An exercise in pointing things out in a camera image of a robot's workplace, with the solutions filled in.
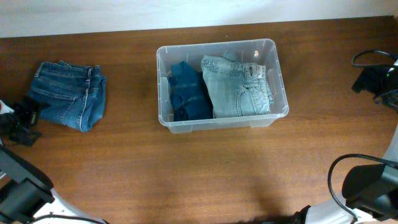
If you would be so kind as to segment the dark blue jeans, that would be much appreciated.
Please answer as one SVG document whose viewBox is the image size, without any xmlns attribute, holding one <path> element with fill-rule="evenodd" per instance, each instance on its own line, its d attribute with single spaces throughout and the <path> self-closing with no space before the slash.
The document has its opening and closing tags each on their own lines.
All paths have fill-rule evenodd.
<svg viewBox="0 0 398 224">
<path fill-rule="evenodd" d="M 40 112 L 40 119 L 85 133 L 103 117 L 106 82 L 98 65 L 43 62 L 28 95 L 48 105 Z"/>
</svg>

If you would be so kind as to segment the light blue jeans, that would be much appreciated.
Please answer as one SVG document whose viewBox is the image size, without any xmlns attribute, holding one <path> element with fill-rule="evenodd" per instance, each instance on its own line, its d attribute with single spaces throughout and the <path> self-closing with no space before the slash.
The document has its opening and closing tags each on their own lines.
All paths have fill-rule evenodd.
<svg viewBox="0 0 398 224">
<path fill-rule="evenodd" d="M 204 56 L 201 70 L 215 118 L 271 112 L 274 99 L 264 65 L 240 62 L 235 53 L 228 53 L 220 57 Z"/>
</svg>

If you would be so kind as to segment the teal garment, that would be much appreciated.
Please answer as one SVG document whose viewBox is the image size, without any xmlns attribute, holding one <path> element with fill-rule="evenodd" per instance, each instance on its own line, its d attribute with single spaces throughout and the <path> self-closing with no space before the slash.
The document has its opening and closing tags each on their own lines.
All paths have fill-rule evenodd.
<svg viewBox="0 0 398 224">
<path fill-rule="evenodd" d="M 174 121 L 191 121 L 213 118 L 213 105 L 202 72 L 187 62 L 170 66 L 171 105 Z"/>
</svg>

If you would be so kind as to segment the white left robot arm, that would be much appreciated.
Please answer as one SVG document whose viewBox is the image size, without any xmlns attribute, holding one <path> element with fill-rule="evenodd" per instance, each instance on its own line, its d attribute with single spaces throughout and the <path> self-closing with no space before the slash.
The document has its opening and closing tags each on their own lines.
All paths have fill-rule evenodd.
<svg viewBox="0 0 398 224">
<path fill-rule="evenodd" d="M 1 102 L 1 135 L 16 145 L 32 146 L 41 137 L 30 131 L 40 112 L 48 107 L 25 96 L 19 103 Z M 53 182 L 36 166 L 6 148 L 1 141 L 1 223 L 106 224 L 65 201 L 55 191 Z"/>
</svg>

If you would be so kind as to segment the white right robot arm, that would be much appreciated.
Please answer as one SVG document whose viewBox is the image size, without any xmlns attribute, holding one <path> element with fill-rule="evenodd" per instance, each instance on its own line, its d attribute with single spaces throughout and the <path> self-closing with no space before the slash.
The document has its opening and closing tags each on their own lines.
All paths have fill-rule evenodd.
<svg viewBox="0 0 398 224">
<path fill-rule="evenodd" d="M 354 82 L 356 93 L 373 93 L 376 104 L 397 109 L 397 64 L 362 64 Z M 343 159 L 366 159 L 370 165 L 353 167 L 344 179 L 341 195 L 333 191 L 331 177 Z M 397 219 L 397 136 L 394 135 L 382 158 L 345 154 L 335 159 L 328 171 L 331 199 L 296 212 L 290 223 L 364 223 Z"/>
</svg>

